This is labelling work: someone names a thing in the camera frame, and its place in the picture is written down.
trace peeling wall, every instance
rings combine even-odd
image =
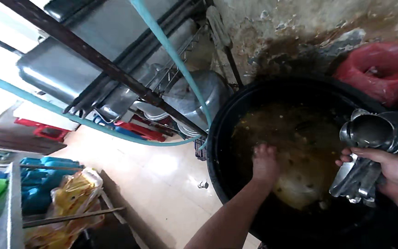
[[[214,0],[244,83],[290,72],[330,74],[367,42],[398,42],[398,0]],[[223,74],[233,74],[218,53]]]

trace black basin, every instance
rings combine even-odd
[[[240,117],[252,108],[274,101],[335,109],[341,126],[352,111],[386,109],[368,95],[323,76],[276,76],[253,82],[235,93],[214,118],[208,136],[207,165],[211,182],[222,201],[228,202],[246,184],[234,170],[229,145]],[[398,208],[378,193],[378,208],[350,204],[337,198],[329,211],[308,215],[294,210],[271,194],[260,208],[250,232],[271,248],[318,246],[326,248],[386,248],[398,232]]]

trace blue hose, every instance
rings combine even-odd
[[[167,53],[170,55],[170,57],[172,58],[174,63],[176,63],[180,72],[184,75],[184,77],[187,80],[188,84],[190,85],[191,89],[196,94],[196,97],[198,98],[199,103],[202,105],[203,112],[205,113],[205,117],[207,118],[208,128],[210,128],[211,122],[213,120],[211,119],[210,113],[208,112],[207,104],[205,103],[205,101],[202,97],[202,94],[200,93],[199,88],[197,87],[193,77],[191,76],[187,67],[184,65],[184,62],[181,60],[181,58],[177,54],[176,50],[174,49],[173,45],[171,44],[171,42],[169,41],[167,36],[164,34],[163,30],[158,25],[156,20],[150,14],[150,12],[148,11],[147,7],[142,2],[142,0],[130,0],[130,2],[133,5],[133,7],[136,9],[136,11],[141,15],[142,19],[148,25],[148,27],[151,29],[151,31],[154,33],[154,35],[161,42],[162,46],[165,48]]]
[[[45,108],[45,109],[47,109],[49,111],[52,111],[52,112],[54,112],[56,114],[64,116],[64,117],[68,118],[71,121],[80,123],[82,125],[88,126],[90,128],[93,128],[95,130],[101,131],[103,133],[107,133],[109,135],[115,136],[117,138],[121,138],[121,139],[128,140],[130,142],[135,142],[135,143],[138,143],[138,144],[145,144],[145,145],[150,145],[150,146],[176,146],[176,145],[181,145],[181,144],[186,144],[186,143],[192,142],[192,141],[194,141],[194,140],[196,140],[197,138],[200,137],[200,136],[196,136],[196,137],[187,139],[185,141],[174,142],[174,143],[158,143],[158,142],[151,142],[151,141],[141,140],[141,139],[138,139],[138,138],[130,137],[130,136],[118,133],[116,131],[110,130],[110,129],[104,127],[104,126],[101,126],[99,124],[95,124],[95,123],[91,122],[88,119],[82,119],[82,118],[80,118],[78,116],[71,115],[71,114],[63,114],[62,113],[63,110],[61,108],[59,108],[58,106],[53,105],[52,103],[49,103],[49,102],[47,102],[47,101],[45,101],[43,99],[40,99],[40,98],[36,97],[35,95],[33,95],[31,93],[28,93],[28,92],[26,92],[26,91],[24,91],[24,90],[22,90],[22,89],[20,89],[18,87],[15,87],[14,85],[12,85],[12,84],[10,84],[8,82],[5,82],[2,79],[0,79],[0,88],[2,88],[3,90],[6,90],[6,91],[9,91],[9,92],[13,93],[14,95],[16,95],[16,96],[18,96],[18,97],[20,97],[22,99],[30,101],[33,104],[39,105],[39,106],[41,106],[41,107],[43,107],[43,108]]]

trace wrist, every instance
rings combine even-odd
[[[249,184],[253,186],[253,188],[255,188],[256,191],[264,193],[265,195],[268,195],[275,185],[275,183],[272,181],[268,181],[266,179],[259,179],[259,178],[252,178]]]

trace plastic bag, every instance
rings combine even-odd
[[[398,104],[398,44],[373,43],[354,50],[334,77],[386,106]]]
[[[53,201],[46,218],[101,210],[97,199],[101,191],[102,179],[90,168],[66,176],[60,186],[51,191]],[[97,215],[26,229],[26,248],[68,249],[84,229],[103,220],[104,215]]]

